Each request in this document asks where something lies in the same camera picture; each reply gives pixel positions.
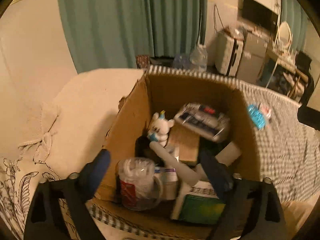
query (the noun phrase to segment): mug handle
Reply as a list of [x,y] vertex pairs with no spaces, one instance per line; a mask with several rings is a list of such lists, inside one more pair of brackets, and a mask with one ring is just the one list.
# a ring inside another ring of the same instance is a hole
[[161,197],[163,195],[163,183],[162,183],[161,179],[159,179],[159,177],[157,177],[157,176],[154,176],[154,179],[156,181],[156,184],[158,184],[158,187],[159,187],[159,195],[158,195],[158,198],[157,198],[157,200],[156,200],[156,202],[155,202],[155,204],[154,204],[154,206],[152,208],[154,208],[157,205],[159,205],[159,203],[162,200]]

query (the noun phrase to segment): blue packet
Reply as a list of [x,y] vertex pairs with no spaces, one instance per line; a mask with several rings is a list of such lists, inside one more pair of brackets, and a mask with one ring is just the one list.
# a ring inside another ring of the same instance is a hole
[[255,105],[249,105],[247,110],[255,126],[259,130],[262,129],[266,125],[266,120],[264,119],[263,114],[259,111],[259,109]]

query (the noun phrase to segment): television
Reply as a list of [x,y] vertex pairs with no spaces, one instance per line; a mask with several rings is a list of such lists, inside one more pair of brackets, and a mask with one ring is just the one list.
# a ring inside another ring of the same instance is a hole
[[243,0],[242,18],[276,33],[278,15],[255,0]]

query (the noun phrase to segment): plush bunny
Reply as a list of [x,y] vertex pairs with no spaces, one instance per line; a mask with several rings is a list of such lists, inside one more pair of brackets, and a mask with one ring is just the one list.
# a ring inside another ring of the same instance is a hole
[[168,132],[174,125],[174,120],[167,120],[164,117],[164,111],[154,113],[148,127],[148,138],[150,141],[159,142],[163,147],[167,144]]

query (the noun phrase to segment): plastic package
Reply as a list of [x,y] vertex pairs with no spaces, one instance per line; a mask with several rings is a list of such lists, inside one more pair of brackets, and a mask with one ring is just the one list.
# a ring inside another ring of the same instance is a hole
[[230,119],[226,115],[197,103],[184,105],[174,120],[213,142],[224,141],[230,130]]
[[266,120],[264,119],[263,114],[259,111],[259,109],[255,105],[248,106],[248,113],[251,120],[259,130],[266,125]]
[[190,69],[204,72],[207,70],[208,53],[205,45],[197,44],[190,53]]
[[[161,201],[163,185],[155,177],[155,163],[146,158],[130,158],[119,162],[122,204],[132,210],[154,208]],[[158,194],[155,197],[155,182]]]
[[259,110],[263,115],[265,116],[266,119],[270,120],[271,118],[271,108],[263,103],[259,105]]
[[240,28],[229,26],[226,32],[230,35],[231,38],[237,39],[239,41],[244,40],[243,32]]
[[178,54],[174,57],[172,67],[176,69],[188,70],[190,69],[189,55]]

